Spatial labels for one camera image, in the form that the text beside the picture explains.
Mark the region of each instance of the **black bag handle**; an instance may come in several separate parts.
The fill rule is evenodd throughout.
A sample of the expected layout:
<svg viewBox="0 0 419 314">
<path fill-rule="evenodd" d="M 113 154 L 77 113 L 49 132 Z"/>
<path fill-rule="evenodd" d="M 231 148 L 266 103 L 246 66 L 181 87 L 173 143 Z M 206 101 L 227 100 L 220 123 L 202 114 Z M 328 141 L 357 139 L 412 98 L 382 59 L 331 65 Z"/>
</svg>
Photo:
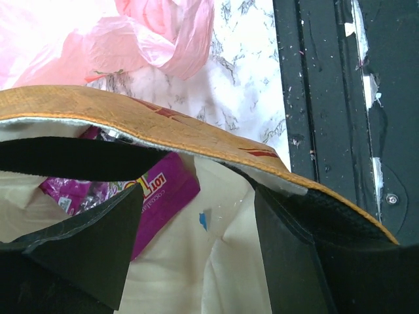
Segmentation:
<svg viewBox="0 0 419 314">
<path fill-rule="evenodd" d="M 36 137 L 0 143 L 0 170 L 85 181 L 136 180 L 166 151 L 126 143 Z M 143 205 L 135 184 L 63 222 L 0 242 L 0 313 L 118 309 Z"/>
<path fill-rule="evenodd" d="M 131 181 L 140 178 L 167 153 L 93 139 L 15 139 L 0 142 L 0 171 L 98 182 Z"/>
<path fill-rule="evenodd" d="M 317 190 L 259 185 L 255 216 L 273 313 L 417 313 L 419 245 L 393 244 Z"/>
</svg>

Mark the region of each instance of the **pink plastic bag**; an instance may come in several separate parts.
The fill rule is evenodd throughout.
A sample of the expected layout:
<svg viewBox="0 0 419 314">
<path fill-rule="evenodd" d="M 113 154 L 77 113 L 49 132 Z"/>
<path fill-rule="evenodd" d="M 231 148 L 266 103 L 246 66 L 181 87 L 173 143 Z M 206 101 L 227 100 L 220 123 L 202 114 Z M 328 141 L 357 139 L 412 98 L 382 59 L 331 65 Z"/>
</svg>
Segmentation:
<svg viewBox="0 0 419 314">
<path fill-rule="evenodd" d="M 0 0 L 0 89 L 86 84 L 153 65 L 187 79 L 207 61 L 213 0 Z"/>
</svg>

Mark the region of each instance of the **tote bag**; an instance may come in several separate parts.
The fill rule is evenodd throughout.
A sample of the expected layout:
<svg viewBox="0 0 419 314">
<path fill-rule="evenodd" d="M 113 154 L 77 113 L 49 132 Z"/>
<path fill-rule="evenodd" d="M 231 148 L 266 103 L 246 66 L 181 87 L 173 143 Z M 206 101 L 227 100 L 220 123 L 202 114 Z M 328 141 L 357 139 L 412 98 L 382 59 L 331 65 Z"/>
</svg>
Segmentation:
<svg viewBox="0 0 419 314">
<path fill-rule="evenodd" d="M 89 126 L 141 146 L 77 139 Z M 419 247 L 263 144 L 78 86 L 0 92 L 0 141 L 0 313 L 417 312 Z M 131 263 L 140 185 L 71 218 L 38 189 L 135 180 L 168 152 L 201 192 Z"/>
</svg>

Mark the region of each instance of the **white marble countertop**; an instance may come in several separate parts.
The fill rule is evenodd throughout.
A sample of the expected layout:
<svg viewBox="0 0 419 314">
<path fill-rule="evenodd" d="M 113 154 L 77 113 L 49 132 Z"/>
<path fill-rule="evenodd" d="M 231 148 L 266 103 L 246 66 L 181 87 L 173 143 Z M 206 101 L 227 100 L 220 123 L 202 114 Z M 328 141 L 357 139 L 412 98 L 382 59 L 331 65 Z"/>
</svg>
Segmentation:
<svg viewBox="0 0 419 314">
<path fill-rule="evenodd" d="M 145 67 L 89 86 L 144 99 L 266 143 L 290 168 L 272 1 L 215 0 L 209 60 L 188 80 Z"/>
</svg>

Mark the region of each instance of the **purple snack package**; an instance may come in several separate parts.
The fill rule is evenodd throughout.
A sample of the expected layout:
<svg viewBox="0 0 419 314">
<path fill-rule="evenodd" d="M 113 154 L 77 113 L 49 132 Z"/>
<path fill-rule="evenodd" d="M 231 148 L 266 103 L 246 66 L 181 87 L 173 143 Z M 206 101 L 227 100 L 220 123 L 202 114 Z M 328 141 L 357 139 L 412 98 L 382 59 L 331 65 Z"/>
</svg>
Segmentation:
<svg viewBox="0 0 419 314">
<path fill-rule="evenodd" d="M 199 193 L 196 179 L 185 169 L 178 154 L 171 152 L 137 181 L 110 183 L 109 197 L 139 183 L 144 191 L 143 210 L 136 243 L 135 259 L 161 228 Z"/>
<path fill-rule="evenodd" d="M 115 140 L 94 127 L 89 128 L 82 137 L 102 141 Z M 131 257 L 131 260 L 134 260 L 163 226 L 200 191 L 198 181 L 185 168 L 178 154 L 167 154 L 135 181 L 92 183 L 48 178 L 40 188 L 63 207 L 66 213 L 77 215 L 136 183 L 143 188 L 144 201 Z"/>
<path fill-rule="evenodd" d="M 91 127 L 81 135 L 81 138 L 95 139 L 99 133 L 99 128 Z M 88 195 L 91 187 L 92 183 L 90 181 L 52 177 L 39 186 L 45 194 L 51 196 L 71 216 L 81 212 L 81 203 Z"/>
</svg>

